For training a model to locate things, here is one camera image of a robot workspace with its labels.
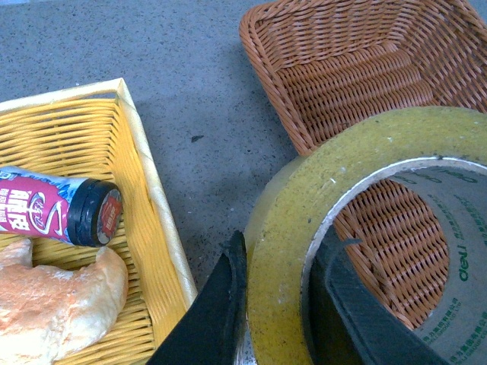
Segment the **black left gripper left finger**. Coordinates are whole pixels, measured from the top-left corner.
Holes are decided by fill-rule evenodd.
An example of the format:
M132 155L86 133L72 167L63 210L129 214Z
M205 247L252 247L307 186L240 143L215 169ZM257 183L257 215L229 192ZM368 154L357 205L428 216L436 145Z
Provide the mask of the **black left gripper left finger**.
M193 304L149 364L236 364L246 327L247 251L242 232L221 256Z

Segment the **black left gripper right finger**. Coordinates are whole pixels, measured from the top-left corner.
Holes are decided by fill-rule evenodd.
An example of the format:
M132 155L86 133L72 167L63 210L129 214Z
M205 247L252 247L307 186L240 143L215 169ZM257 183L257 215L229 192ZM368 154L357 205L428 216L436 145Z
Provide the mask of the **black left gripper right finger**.
M445 364L365 287L330 227L303 284L304 334L314 364Z

